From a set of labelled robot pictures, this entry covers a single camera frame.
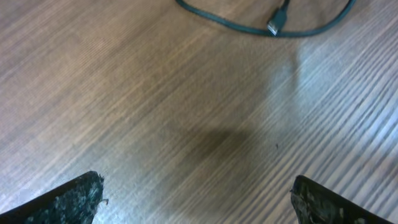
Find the cable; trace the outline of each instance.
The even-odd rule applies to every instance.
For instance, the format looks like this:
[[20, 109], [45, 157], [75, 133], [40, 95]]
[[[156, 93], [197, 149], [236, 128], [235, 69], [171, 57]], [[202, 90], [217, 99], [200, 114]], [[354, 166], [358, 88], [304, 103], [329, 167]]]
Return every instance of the cable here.
[[209, 19], [211, 21], [217, 22], [221, 25], [224, 25], [230, 29], [239, 31], [239, 32], [244, 32], [248, 34], [254, 34], [254, 35], [262, 35], [266, 37], [284, 37], [284, 38], [297, 38], [297, 37], [309, 37], [313, 35], [320, 34], [328, 29], [331, 29], [333, 26], [337, 25], [352, 9], [354, 6], [354, 3], [356, 0], [348, 0], [346, 6], [344, 9], [329, 23], [325, 24], [324, 26], [312, 29], [312, 30], [306, 30], [306, 31], [280, 31], [283, 28], [283, 25], [285, 24], [285, 21], [287, 20], [287, 6], [290, 3], [290, 0], [285, 0], [283, 5], [276, 10], [274, 16], [268, 23], [268, 30], [266, 29], [258, 29], [258, 28], [253, 28], [253, 27], [248, 27], [244, 26], [241, 24], [237, 24], [235, 22], [229, 21], [227, 19], [224, 19], [220, 16], [217, 16], [215, 14], [212, 14], [210, 12], [203, 11], [201, 9], [198, 9], [194, 6], [189, 5], [188, 3], [185, 2], [185, 0], [175, 0], [181, 7], [184, 9], [195, 13], [201, 17], [204, 17], [205, 19]]

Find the usb plug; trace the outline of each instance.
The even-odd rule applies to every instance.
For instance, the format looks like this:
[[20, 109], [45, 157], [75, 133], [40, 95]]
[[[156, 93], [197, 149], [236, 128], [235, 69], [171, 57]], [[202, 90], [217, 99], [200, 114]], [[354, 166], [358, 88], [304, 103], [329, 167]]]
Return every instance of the usb plug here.
[[268, 30], [273, 34], [277, 35], [278, 32], [283, 28], [287, 20], [286, 10], [277, 9], [271, 19], [268, 21]]

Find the wood grain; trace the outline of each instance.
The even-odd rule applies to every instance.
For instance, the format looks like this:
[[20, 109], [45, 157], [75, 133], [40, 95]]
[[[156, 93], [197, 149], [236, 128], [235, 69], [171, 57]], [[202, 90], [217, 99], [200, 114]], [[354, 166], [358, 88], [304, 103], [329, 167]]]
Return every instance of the wood grain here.
[[[190, 3], [264, 27], [280, 1]], [[292, 1], [287, 30], [344, 6]], [[0, 212], [88, 171], [95, 223], [296, 223], [306, 175], [398, 223], [398, 2], [307, 39], [172, 1], [0, 2]]]

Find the wooden table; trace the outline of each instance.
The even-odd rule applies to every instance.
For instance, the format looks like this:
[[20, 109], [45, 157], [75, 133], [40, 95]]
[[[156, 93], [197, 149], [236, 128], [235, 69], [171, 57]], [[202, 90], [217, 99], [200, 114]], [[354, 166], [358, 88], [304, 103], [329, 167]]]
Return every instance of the wooden table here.
[[[265, 27], [279, 0], [190, 3]], [[292, 1], [286, 30], [344, 0]], [[0, 212], [88, 171], [95, 223], [294, 223], [303, 174], [398, 223], [398, 1], [267, 39], [173, 0], [0, 2]]]

